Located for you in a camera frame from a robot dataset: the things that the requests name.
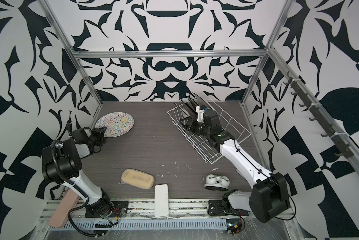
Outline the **colourful speckled round plate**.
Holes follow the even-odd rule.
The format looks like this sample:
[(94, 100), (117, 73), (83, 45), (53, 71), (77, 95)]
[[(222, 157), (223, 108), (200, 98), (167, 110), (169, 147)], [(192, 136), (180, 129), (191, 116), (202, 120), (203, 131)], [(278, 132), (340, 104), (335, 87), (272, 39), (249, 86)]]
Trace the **colourful speckled round plate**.
[(95, 128), (104, 128), (106, 138), (115, 138), (128, 133), (134, 126), (134, 118), (127, 113), (114, 112), (102, 116), (97, 120)]

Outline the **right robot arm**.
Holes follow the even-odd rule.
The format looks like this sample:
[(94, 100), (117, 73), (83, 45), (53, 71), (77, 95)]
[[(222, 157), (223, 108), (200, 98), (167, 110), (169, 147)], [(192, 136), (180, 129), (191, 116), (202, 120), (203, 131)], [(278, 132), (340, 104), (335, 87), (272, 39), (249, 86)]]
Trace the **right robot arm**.
[(186, 117), (179, 122), (185, 130), (206, 138), (208, 144), (227, 158), (249, 183), (249, 195), (241, 191), (227, 195), (231, 208), (252, 212), (262, 223), (277, 218), (290, 208), (285, 178), (281, 174), (271, 173), (255, 161), (235, 137), (222, 128), (218, 117), (204, 117), (202, 122), (198, 122), (194, 117)]

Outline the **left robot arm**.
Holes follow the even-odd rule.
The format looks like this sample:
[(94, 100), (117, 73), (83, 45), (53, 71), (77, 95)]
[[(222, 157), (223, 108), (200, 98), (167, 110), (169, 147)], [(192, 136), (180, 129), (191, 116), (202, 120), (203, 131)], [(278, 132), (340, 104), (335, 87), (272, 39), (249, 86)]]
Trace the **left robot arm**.
[(82, 159), (101, 151), (105, 143), (107, 127), (89, 127), (72, 130), (67, 123), (69, 138), (65, 141), (54, 140), (42, 150), (42, 173), (51, 183), (68, 187), (84, 200), (87, 215), (104, 215), (114, 205), (108, 194), (96, 186), (84, 173)]

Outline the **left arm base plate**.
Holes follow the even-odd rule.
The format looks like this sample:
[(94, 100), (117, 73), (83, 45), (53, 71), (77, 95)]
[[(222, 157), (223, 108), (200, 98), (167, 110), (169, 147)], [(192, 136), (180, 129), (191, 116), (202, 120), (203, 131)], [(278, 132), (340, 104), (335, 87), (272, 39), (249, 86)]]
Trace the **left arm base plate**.
[(128, 201), (112, 201), (112, 206), (105, 210), (101, 210), (99, 213), (89, 212), (86, 210), (85, 218), (102, 218), (107, 216), (108, 218), (122, 217), (128, 213)]

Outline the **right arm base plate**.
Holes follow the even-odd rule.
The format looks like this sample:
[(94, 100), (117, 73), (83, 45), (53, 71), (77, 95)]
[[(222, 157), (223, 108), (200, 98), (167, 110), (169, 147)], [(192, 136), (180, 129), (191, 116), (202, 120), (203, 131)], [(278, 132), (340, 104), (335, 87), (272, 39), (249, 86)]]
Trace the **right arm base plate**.
[(249, 211), (233, 209), (225, 200), (209, 200), (207, 214), (211, 217), (218, 216), (248, 216)]

